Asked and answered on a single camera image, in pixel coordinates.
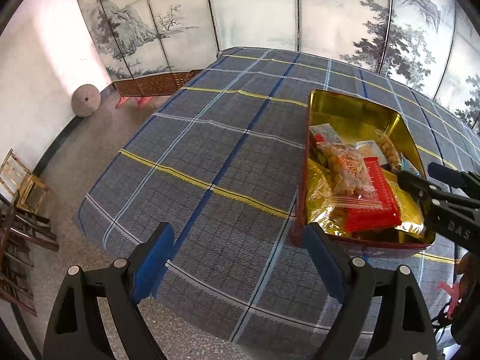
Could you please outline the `person right hand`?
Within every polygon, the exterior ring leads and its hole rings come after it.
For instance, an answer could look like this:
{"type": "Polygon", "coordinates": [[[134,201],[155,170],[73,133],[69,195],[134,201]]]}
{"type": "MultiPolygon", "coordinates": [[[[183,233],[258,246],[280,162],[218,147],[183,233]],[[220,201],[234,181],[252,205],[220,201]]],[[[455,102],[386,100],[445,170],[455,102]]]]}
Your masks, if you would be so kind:
{"type": "Polygon", "coordinates": [[[479,256],[471,252],[467,252],[456,266],[456,274],[461,275],[460,291],[462,293],[467,293],[472,286],[479,282],[479,266],[479,256]]]}

